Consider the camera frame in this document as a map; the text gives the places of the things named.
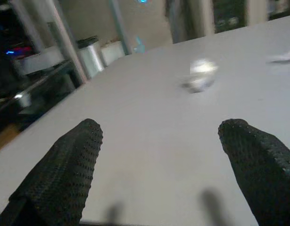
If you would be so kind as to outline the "white paper scrap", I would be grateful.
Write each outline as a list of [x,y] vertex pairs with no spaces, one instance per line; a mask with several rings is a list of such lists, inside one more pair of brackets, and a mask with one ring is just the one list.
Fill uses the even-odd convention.
[[269,56],[266,60],[267,63],[288,63],[290,62],[290,51],[281,55]]

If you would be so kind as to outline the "white rectangular container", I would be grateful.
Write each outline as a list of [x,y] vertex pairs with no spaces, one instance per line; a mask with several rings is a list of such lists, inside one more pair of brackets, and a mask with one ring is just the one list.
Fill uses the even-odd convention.
[[105,67],[109,66],[112,62],[125,56],[125,52],[121,41],[106,44],[101,48],[101,54]]

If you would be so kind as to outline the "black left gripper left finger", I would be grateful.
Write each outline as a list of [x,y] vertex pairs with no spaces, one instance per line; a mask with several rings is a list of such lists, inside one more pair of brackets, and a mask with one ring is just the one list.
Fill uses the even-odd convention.
[[0,226],[79,226],[102,140],[93,119],[61,136],[9,197]]

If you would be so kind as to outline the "crumpled white shiny trash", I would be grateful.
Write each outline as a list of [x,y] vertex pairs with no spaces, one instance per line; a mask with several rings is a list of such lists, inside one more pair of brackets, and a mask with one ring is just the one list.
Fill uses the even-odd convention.
[[215,81],[218,65],[208,59],[191,61],[190,73],[182,80],[181,87],[190,93],[200,93],[211,87]]

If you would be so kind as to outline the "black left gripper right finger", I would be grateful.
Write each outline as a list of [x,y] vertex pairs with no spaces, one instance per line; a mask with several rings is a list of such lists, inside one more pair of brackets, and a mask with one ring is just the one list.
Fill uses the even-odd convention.
[[259,226],[290,226],[290,149],[242,119],[223,121],[218,135]]

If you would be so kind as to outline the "white shelf board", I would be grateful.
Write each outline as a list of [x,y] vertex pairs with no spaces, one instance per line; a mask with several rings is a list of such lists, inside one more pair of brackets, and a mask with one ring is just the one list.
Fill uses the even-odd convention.
[[15,60],[15,68],[21,75],[28,75],[37,71],[51,68],[64,61],[64,57],[58,47],[46,48],[39,54],[31,55],[23,59]]

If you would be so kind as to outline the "small blue plastic item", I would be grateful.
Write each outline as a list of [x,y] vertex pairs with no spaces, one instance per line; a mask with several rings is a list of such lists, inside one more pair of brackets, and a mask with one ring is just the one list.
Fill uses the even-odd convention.
[[133,48],[134,53],[145,53],[145,46],[139,36],[135,37],[136,46]]

